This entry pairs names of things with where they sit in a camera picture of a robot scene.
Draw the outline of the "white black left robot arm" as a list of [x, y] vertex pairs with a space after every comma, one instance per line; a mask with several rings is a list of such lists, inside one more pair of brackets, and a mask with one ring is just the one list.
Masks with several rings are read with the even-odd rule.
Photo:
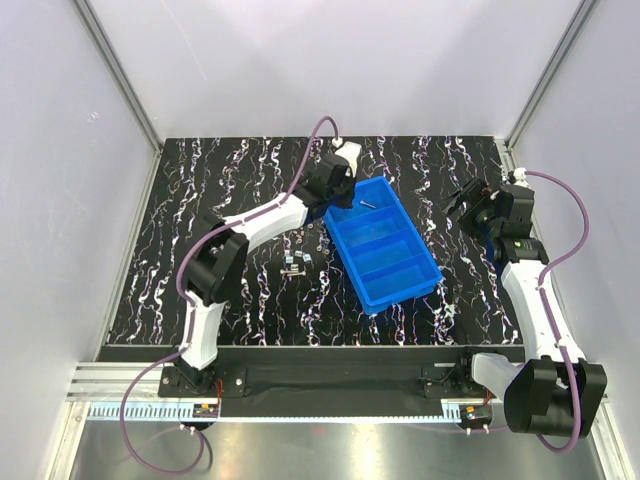
[[221, 316], [241, 290], [248, 254], [318, 220], [331, 206], [352, 208], [360, 156], [361, 146], [347, 142], [307, 171], [292, 193], [282, 193], [243, 215], [207, 220], [209, 231], [192, 245], [176, 278], [178, 293], [186, 301], [186, 318], [174, 365], [189, 388], [202, 391], [209, 384], [205, 370], [218, 356]]

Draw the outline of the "silver bolt one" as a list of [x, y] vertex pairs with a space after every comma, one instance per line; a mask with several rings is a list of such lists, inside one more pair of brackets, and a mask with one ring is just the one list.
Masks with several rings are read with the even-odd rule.
[[360, 201], [360, 205], [365, 206], [365, 207], [367, 207], [367, 208], [369, 208], [369, 209], [377, 209], [377, 208], [378, 208], [378, 207], [376, 207], [375, 205], [370, 204], [370, 203], [368, 203], [368, 202], [366, 202], [366, 201], [364, 201], [364, 200], [361, 200], [361, 201]]

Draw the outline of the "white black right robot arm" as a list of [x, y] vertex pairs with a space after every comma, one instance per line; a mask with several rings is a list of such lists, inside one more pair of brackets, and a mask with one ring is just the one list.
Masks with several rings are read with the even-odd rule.
[[544, 440], [585, 437], [607, 386], [603, 366], [587, 361], [573, 339], [554, 296], [554, 267], [543, 243], [532, 235], [534, 190], [524, 180], [492, 188], [480, 178], [452, 196], [447, 214], [464, 211], [459, 226], [487, 250], [523, 333], [525, 361], [515, 366], [498, 353], [468, 353], [461, 375], [503, 404], [508, 428]]

